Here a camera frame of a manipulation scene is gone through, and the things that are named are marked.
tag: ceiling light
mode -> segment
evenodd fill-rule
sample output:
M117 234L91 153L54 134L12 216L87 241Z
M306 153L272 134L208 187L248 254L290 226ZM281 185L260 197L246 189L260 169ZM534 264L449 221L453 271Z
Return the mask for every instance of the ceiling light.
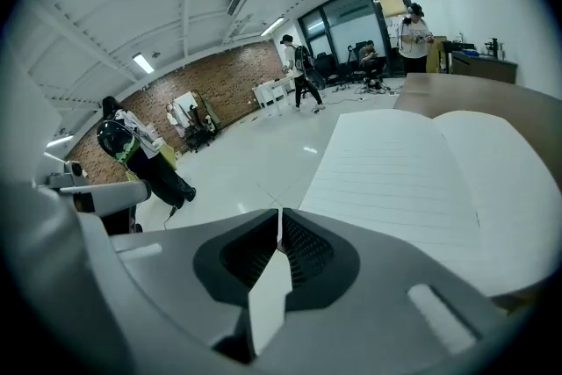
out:
M270 34L271 32L273 32L283 21L285 20L285 18L279 18L278 20L276 20L273 24L271 24L268 29L263 32L260 36L265 36L266 34Z
M148 64L148 61L145 60L142 54L137 54L133 57L134 62L136 62L139 66L141 66L147 74L154 72L155 70L152 69L152 66Z
M323 21L320 21L320 22L317 23L317 24L314 24L314 25L309 26L309 27L308 27L308 30L312 30L313 28L317 27L318 25L323 25L323 24L324 24L324 22L323 22Z
M65 136L64 138L60 138L58 140L51 141L47 144L47 147L56 146L57 144L61 144L63 142L69 141L72 138L74 138L74 136L71 134L70 136Z

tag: black pants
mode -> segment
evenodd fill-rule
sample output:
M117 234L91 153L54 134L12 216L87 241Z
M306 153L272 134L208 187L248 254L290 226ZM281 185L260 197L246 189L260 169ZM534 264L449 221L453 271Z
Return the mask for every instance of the black pants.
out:
M410 72L427 72L427 56L422 58L406 58L402 56L402 61L404 62L404 76L407 76Z
M147 180L152 192L168 205L181 208L185 199L193 197L193 188L189 186L158 154L148 159L142 149L127 162L127 166L141 180Z
M367 78L377 78L382 81L382 76L377 74L378 71L378 61L370 60L366 61L361 65L361 69L365 71L365 77Z
M312 84L306 79L305 76L298 76L295 78L295 102L297 103L297 108L300 106L300 94L302 94L302 90L306 88L310 91L313 95L316 103L318 105L322 105L322 99L318 90L312 86Z

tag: white shirt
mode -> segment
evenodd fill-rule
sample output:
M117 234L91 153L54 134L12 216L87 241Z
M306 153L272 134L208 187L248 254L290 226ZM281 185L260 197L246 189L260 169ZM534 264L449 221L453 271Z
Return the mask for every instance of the white shirt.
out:
M285 59L287 61L292 61L292 74L294 76L300 76L302 74L304 74L304 72L302 70L297 70L297 68L295 67L295 47L293 46L289 46L289 47L285 47Z
M152 145L152 140L150 139L150 133L148 132L148 129L142 122L137 119L137 117L132 112L118 110L115 113L115 120L120 119L123 119L125 127L138 135L140 147L142 148L144 154L148 159L154 158L158 155L158 149Z
M398 27L398 49L400 54L406 58L422 58L423 56L427 56L429 47L427 41L420 41L417 43L413 41L402 42L402 36L409 36L412 38L419 36L425 38L430 34L431 32L428 29L428 25L421 19L417 24L415 24L414 22L410 23L409 25L400 24L400 26Z

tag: man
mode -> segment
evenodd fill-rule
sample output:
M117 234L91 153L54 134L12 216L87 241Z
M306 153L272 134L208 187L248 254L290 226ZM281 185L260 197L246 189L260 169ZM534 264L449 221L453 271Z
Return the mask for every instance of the man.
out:
M404 61L404 76L410 72L426 72L428 62L428 44L433 42L433 35L422 19L423 10L419 4L412 4L407 9L408 18L400 24L400 55Z
M313 112L325 109L326 106L322 104L322 99L316 88L306 79L305 73L295 67L295 51L297 48L292 44L292 36L290 34L284 35L281 39L281 44L285 44L285 59L289 62L289 71L295 76L295 110L300 111L300 94L302 94L302 90L305 86L317 103L313 108Z
M377 71L378 61L377 52L375 52L375 45L371 40L367 41L365 47L361 47L359 50L359 65L361 69L365 71L366 77L372 79L372 72ZM378 80L382 82L382 76L377 76Z

